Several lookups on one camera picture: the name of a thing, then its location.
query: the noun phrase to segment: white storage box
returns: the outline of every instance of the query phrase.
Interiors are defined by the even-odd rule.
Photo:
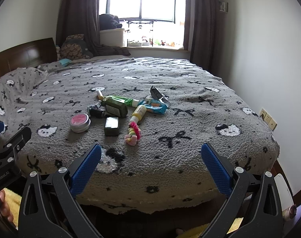
[[[128,43],[127,46],[128,47],[141,47],[142,43]]]
[[[110,47],[125,47],[126,46],[125,29],[116,28],[116,29],[101,30],[100,44],[110,46]]]

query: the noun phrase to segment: pillow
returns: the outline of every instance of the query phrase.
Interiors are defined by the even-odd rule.
[[[66,41],[70,40],[70,39],[81,39],[81,40],[83,40],[84,39],[84,34],[77,34],[77,35],[68,36],[66,38]]]
[[[69,59],[61,59],[58,62],[61,63],[62,66],[66,67],[69,63],[71,63],[72,61]]]
[[[68,36],[60,49],[61,58],[67,58],[69,60],[91,59],[93,54],[88,50],[88,46],[83,40],[83,37],[83,34]]]

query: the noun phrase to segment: bed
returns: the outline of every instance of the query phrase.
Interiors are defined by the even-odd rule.
[[[207,141],[252,173],[270,170],[279,155],[262,119],[220,78],[187,60],[117,56],[63,67],[55,53],[52,39],[0,53],[0,121],[5,123],[0,147],[30,127],[32,138],[19,153],[19,165],[25,174],[48,174],[70,165],[97,141],[102,159],[77,197],[82,204],[114,214],[152,213],[214,198],[218,191],[200,156]],[[105,119],[91,118],[87,132],[70,130],[71,117],[97,102],[98,89],[143,99],[152,85],[172,106],[165,115],[145,114],[135,147],[124,142],[130,117],[120,118],[118,137],[105,137]]]

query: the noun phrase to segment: green bottle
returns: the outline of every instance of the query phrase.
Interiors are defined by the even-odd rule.
[[[129,107],[138,107],[140,101],[132,98],[127,98],[127,97],[120,97],[120,96],[107,96],[110,97],[116,101],[119,101],[121,103],[124,103],[125,105]]]

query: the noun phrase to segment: yellow fabric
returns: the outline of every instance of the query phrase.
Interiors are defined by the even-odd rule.
[[[234,220],[232,226],[230,227],[228,233],[231,233],[235,230],[237,230],[242,222],[243,218],[237,218]],[[209,224],[205,224],[203,226],[197,226],[195,228],[192,228],[180,235],[177,236],[177,238],[198,238],[199,235],[207,228]]]
[[[13,213],[14,216],[14,224],[15,226],[18,226],[18,215],[19,215],[21,196],[17,195],[16,193],[6,188],[4,190],[6,193],[5,200],[9,204],[10,211]]]

